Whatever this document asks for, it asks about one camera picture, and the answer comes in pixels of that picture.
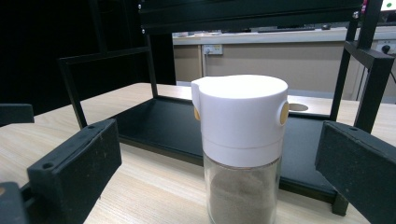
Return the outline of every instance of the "black tray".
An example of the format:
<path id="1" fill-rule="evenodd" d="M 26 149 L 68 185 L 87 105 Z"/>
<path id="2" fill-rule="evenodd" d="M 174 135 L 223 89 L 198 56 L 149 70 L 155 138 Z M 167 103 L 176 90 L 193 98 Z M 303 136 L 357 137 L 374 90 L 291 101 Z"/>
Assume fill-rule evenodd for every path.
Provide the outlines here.
<path id="1" fill-rule="evenodd" d="M 200 121 L 194 117 L 191 101 L 160 96 L 113 118 L 122 143 L 203 165 Z M 314 164 L 322 122 L 288 119 L 279 187 L 333 203 L 336 191 Z"/>

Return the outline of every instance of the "power socket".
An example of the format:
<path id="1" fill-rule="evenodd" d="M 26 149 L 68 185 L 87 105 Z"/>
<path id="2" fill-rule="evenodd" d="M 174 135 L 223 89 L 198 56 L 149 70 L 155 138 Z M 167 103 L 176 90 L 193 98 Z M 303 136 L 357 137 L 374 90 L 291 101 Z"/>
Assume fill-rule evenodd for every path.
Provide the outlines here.
<path id="1" fill-rule="evenodd" d="M 382 48 L 386 45 L 390 46 L 388 54 L 396 54 L 396 40 L 378 40 L 375 50 L 383 52 Z"/>
<path id="2" fill-rule="evenodd" d="M 222 45 L 203 45 L 204 54 L 222 54 Z"/>

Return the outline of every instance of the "wall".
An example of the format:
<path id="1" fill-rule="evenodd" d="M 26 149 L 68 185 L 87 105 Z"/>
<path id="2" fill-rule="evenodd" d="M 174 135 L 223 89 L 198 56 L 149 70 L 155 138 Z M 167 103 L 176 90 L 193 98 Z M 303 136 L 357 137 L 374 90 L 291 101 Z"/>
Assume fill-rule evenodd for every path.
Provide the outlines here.
<path id="1" fill-rule="evenodd" d="M 196 45 L 178 45 L 174 49 L 178 81 L 199 78 L 202 73 L 197 64 L 204 61 L 207 76 L 256 74 L 279 77 L 292 90 L 313 91 L 319 96 L 332 97 L 343 42 L 228 44 L 223 45 L 223 55 L 207 55 L 203 59 L 196 56 L 196 50 L 199 50 Z M 352 59 L 343 99 L 356 99 L 361 73 L 362 66 Z M 396 99 L 396 84 L 391 78 L 386 95 Z"/>

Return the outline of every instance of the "wooden tabletop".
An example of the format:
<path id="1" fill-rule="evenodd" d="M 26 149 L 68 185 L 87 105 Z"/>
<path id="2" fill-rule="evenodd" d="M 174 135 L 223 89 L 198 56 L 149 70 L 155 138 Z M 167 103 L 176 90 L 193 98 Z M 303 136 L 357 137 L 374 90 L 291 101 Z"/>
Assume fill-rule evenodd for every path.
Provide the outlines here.
<path id="1" fill-rule="evenodd" d="M 191 89 L 158 85 L 159 94 L 190 99 Z M 107 119 L 151 98 L 150 85 L 134 84 L 82 102 L 88 123 Z M 329 113 L 330 100 L 290 96 L 308 113 Z M 338 121 L 352 124 L 356 102 L 342 102 Z M 381 105 L 373 135 L 396 146 L 396 105 Z M 35 117 L 34 124 L 0 128 L 0 182 L 27 181 L 26 168 L 79 131 L 71 106 Z M 86 223 L 210 223 L 204 168 L 120 144 L 122 166 L 108 182 Z M 276 223 L 369 223 L 353 206 L 345 217 L 331 205 L 280 190 Z"/>

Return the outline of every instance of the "white lid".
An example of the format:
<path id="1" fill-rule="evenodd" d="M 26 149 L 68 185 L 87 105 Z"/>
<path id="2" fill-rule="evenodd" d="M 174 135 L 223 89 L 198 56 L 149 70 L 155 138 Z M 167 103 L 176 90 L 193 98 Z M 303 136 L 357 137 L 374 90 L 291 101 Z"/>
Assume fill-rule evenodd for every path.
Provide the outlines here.
<path id="1" fill-rule="evenodd" d="M 191 89 L 208 157 L 237 167 L 280 157 L 289 111 L 286 82 L 254 75 L 204 77 Z"/>

